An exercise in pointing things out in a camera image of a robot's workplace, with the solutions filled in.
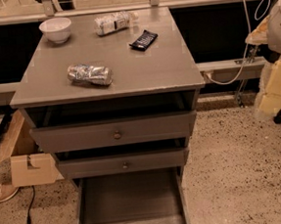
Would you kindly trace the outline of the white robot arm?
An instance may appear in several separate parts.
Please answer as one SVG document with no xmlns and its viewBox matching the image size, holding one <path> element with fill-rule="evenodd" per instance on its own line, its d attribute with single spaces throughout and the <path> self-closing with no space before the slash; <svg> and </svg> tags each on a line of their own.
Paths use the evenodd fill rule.
<svg viewBox="0 0 281 224">
<path fill-rule="evenodd" d="M 279 54 L 276 62 L 266 63 L 262 68 L 254 104 L 257 118 L 271 119 L 281 110 L 281 0 L 275 3 L 269 15 L 245 40 L 247 44 L 265 44 L 272 52 Z"/>
</svg>

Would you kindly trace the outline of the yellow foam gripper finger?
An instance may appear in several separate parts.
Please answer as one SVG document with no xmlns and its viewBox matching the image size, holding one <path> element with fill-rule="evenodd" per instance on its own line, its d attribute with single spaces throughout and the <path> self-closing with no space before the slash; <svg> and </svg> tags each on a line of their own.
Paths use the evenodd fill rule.
<svg viewBox="0 0 281 224">
<path fill-rule="evenodd" d="M 252 32 L 249 33 L 249 35 L 246 37 L 246 43 L 252 44 L 252 45 L 261 45 L 261 44 L 267 44 L 267 32 L 268 32 L 268 24 L 269 17 L 264 18 L 260 24 L 254 29 Z"/>
<path fill-rule="evenodd" d="M 254 108 L 257 118 L 275 117 L 281 111 L 281 56 L 262 68 Z"/>
</svg>

